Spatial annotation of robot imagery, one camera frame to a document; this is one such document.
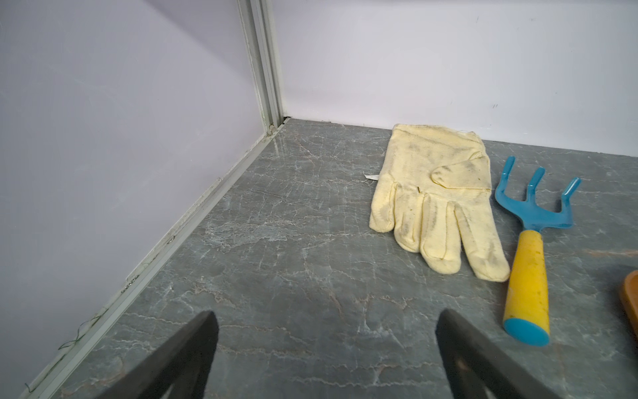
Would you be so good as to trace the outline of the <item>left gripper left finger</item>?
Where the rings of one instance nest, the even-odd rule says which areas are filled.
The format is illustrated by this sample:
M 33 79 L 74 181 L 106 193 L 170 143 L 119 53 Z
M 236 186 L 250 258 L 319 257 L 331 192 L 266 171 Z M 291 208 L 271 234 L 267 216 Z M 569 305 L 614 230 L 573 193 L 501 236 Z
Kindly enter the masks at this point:
M 212 311 L 198 314 L 99 398 L 202 398 L 219 342 Z

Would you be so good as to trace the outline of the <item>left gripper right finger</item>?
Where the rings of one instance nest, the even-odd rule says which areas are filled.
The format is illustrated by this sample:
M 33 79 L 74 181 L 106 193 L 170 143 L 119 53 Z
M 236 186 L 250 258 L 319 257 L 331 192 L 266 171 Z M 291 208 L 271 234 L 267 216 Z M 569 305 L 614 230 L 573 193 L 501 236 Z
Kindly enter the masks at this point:
M 558 397 L 453 309 L 440 313 L 435 335 L 453 397 Z

